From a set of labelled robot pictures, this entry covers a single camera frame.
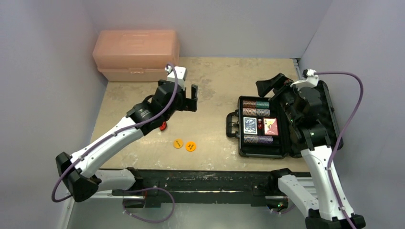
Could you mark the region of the orange poker chip stack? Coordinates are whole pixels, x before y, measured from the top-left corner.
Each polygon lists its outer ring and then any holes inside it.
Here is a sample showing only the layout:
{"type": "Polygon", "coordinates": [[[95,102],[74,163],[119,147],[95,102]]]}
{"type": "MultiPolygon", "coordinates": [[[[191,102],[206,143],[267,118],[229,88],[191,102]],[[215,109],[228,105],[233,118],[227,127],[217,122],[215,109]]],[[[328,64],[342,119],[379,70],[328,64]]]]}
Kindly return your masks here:
{"type": "Polygon", "coordinates": [[[250,100],[243,100],[242,101],[243,108],[256,108],[256,101],[250,100]]]}

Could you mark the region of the yellow big blind button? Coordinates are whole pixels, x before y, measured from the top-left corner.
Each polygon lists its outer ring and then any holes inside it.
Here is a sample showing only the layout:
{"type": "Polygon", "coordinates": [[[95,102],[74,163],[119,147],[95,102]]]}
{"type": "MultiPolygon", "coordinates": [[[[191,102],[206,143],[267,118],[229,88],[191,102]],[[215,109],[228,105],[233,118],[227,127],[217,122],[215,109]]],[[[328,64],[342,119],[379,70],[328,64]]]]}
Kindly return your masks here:
{"type": "Polygon", "coordinates": [[[181,139],[175,139],[173,141],[173,147],[176,149],[180,149],[183,147],[183,141],[181,139]]]}

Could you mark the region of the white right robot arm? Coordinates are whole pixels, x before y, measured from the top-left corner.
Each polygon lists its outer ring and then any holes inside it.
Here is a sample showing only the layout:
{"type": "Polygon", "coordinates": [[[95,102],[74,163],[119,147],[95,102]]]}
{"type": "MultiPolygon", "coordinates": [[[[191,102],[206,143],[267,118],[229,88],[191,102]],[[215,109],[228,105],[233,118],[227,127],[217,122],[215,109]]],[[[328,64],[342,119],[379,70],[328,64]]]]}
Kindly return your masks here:
{"type": "Polygon", "coordinates": [[[334,166],[338,145],[332,144],[319,119],[324,108],[317,90],[319,76],[314,70],[306,70],[305,76],[295,82],[278,74],[257,81],[256,86],[260,97],[274,92],[269,101],[279,105],[288,118],[292,145],[309,168],[316,194],[309,193],[288,169],[273,171],[268,188],[274,194],[285,194],[294,203],[308,229],[363,229],[365,219],[349,204],[334,166]]]}

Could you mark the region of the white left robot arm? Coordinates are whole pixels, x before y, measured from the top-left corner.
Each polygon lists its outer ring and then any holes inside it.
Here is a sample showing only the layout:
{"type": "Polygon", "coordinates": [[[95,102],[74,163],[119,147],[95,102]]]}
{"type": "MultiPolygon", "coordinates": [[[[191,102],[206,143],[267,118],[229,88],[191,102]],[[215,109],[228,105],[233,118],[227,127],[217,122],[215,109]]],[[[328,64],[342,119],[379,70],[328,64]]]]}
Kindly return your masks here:
{"type": "Polygon", "coordinates": [[[56,157],[57,184],[64,183],[76,202],[89,199],[99,191],[121,189],[130,195],[142,190],[135,169],[102,169],[101,166],[129,144],[167,122],[176,111],[197,111],[198,86],[191,86],[191,97],[175,82],[160,80],[154,95],[136,104],[108,132],[95,142],[69,155],[56,157]]]}

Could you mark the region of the green poker chip stack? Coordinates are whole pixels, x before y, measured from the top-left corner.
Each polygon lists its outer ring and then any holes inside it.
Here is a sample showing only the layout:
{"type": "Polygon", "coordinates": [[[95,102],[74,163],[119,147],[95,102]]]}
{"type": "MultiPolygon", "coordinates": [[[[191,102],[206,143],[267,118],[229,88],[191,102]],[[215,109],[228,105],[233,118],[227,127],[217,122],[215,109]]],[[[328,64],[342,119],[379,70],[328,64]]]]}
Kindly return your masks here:
{"type": "Polygon", "coordinates": [[[269,109],[270,103],[264,101],[256,101],[256,109],[269,109]]]}

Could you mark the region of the orange small blind button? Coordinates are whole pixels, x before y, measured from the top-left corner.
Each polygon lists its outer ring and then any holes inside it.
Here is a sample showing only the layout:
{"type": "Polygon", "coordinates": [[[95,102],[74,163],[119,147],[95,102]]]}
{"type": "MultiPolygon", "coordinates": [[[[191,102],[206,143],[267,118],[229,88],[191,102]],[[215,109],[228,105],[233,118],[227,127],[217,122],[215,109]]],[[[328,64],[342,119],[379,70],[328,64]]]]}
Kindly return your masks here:
{"type": "Polygon", "coordinates": [[[193,152],[196,149],[196,143],[195,142],[187,142],[187,144],[185,145],[185,149],[189,152],[193,152]]]}

